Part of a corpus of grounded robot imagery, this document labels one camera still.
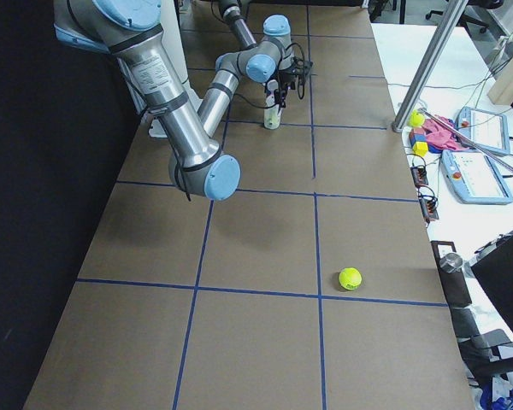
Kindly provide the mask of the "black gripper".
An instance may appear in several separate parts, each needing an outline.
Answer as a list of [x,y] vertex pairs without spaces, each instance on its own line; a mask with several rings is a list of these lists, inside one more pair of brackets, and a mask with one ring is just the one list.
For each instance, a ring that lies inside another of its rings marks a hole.
[[286,107],[287,91],[295,89],[295,74],[287,69],[280,70],[277,79],[280,88],[276,90],[276,105],[278,109],[283,109]]

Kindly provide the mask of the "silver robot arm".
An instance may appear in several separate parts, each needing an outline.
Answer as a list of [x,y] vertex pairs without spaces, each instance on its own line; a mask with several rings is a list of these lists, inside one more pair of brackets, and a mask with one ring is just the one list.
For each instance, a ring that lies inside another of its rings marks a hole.
[[187,196],[221,201],[238,188],[240,165],[223,153],[212,136],[242,77],[265,84],[290,67],[291,28],[284,15],[263,23],[256,42],[238,1],[221,1],[221,16],[243,46],[220,56],[215,77],[200,106],[190,101],[162,43],[159,1],[55,1],[56,37],[83,50],[111,54],[124,61],[150,112],[159,120],[173,150],[169,175]]
[[251,30],[242,15],[244,1],[219,0],[219,12],[223,21],[228,25],[234,37],[239,41],[242,50],[249,50],[257,46]]

